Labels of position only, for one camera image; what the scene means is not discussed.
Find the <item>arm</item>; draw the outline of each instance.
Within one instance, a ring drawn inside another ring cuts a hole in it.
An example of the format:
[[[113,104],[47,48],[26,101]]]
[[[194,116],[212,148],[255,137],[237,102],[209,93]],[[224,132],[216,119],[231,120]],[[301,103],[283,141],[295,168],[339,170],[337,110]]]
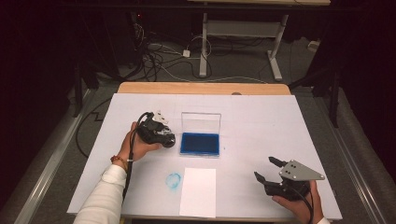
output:
[[[125,188],[126,169],[131,134],[136,126],[132,124],[121,145],[119,158],[112,161],[102,174],[102,178],[82,205],[74,223],[120,223],[122,207],[122,192]],[[140,160],[151,150],[156,150],[161,144],[148,145],[137,134],[134,140],[134,161]]]
[[[313,224],[327,224],[329,221],[323,216],[323,211],[320,202],[320,196],[318,193],[317,182],[315,180],[310,181],[311,192],[308,193],[305,198],[312,205],[311,193],[314,201],[314,218]],[[273,196],[275,202],[289,209],[301,223],[308,223],[310,213],[306,204],[303,201],[291,202],[280,196]]]

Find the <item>hand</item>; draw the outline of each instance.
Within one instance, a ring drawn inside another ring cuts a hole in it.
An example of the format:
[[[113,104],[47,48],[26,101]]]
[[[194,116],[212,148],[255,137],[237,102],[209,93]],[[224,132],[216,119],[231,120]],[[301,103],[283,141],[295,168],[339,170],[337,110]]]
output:
[[[318,193],[317,182],[315,180],[309,181],[311,187],[312,198],[314,201],[314,218],[312,223],[318,223],[323,219],[323,211],[320,203],[320,196]],[[305,198],[306,200],[312,205],[311,201],[311,193],[308,193]],[[280,196],[273,196],[272,199],[279,203],[280,205],[284,206],[285,208],[289,209],[295,217],[302,223],[308,223],[309,218],[311,218],[311,214],[309,212],[308,207],[304,203],[303,200],[291,202],[283,197]]]
[[[118,154],[119,157],[121,157],[124,161],[127,161],[129,158],[129,153],[130,153],[130,141],[131,141],[131,134],[133,134],[133,130],[136,128],[136,122],[132,123],[131,126],[131,131],[129,131],[126,135],[125,138],[122,142],[120,152]],[[159,143],[155,144],[147,144],[145,143],[139,136],[139,134],[136,134],[134,137],[134,161],[138,161],[142,159],[147,152],[152,151],[152,150],[157,150],[161,148],[162,145]],[[120,167],[124,167],[122,164],[122,161],[113,161],[113,164],[118,165]]]

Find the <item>white sleeve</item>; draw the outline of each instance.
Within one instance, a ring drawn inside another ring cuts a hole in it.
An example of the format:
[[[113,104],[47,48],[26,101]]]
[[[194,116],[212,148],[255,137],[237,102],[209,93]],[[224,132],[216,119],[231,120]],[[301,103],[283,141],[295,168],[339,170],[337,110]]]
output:
[[[330,224],[329,220],[327,220],[326,217],[324,217],[318,224]]]
[[[74,223],[120,223],[122,192],[126,173],[118,165],[111,164],[82,205]]]

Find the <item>table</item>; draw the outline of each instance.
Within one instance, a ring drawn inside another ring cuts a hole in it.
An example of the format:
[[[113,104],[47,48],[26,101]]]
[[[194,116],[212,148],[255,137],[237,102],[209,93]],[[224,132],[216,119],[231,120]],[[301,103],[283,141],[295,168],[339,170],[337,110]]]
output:
[[[203,2],[205,5],[212,3],[233,3],[233,4],[266,4],[266,5],[302,5],[302,6],[328,6],[330,0],[190,0],[193,2]],[[251,37],[274,37],[275,44],[272,50],[267,51],[269,63],[271,65],[276,81],[282,80],[282,75],[276,61],[276,54],[282,40],[283,32],[286,28],[289,15],[283,15],[279,22],[258,22],[258,21],[213,21],[207,19],[204,13],[202,48],[200,61],[200,77],[206,77],[207,65],[207,36],[208,35],[227,35],[227,36],[251,36]]]
[[[253,172],[279,181],[279,168],[268,161],[269,156],[274,156],[285,161],[295,159],[325,174],[295,97],[285,85],[128,82],[120,85],[119,93],[112,99],[68,213],[78,212],[109,165],[108,158],[119,150],[130,123],[142,111],[152,109],[161,109],[177,142],[174,147],[150,152],[134,163],[123,217],[197,219],[178,215],[181,187],[170,190],[165,179],[174,173],[183,176],[187,167],[206,167],[217,171],[215,220],[288,221],[293,218],[292,213],[265,195]],[[221,113],[217,159],[179,155],[179,112],[189,110]],[[328,180],[319,181],[318,189],[326,202],[325,216],[342,218]]]

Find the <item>bracelet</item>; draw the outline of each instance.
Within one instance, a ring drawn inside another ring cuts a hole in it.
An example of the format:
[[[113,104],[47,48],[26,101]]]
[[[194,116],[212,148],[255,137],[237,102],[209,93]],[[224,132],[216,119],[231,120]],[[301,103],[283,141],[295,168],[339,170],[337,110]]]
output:
[[[125,170],[125,172],[128,170],[128,163],[125,160],[123,160],[121,157],[114,155],[110,158],[110,160],[111,163],[113,163],[113,161],[122,161],[122,165],[123,165],[122,168]]]

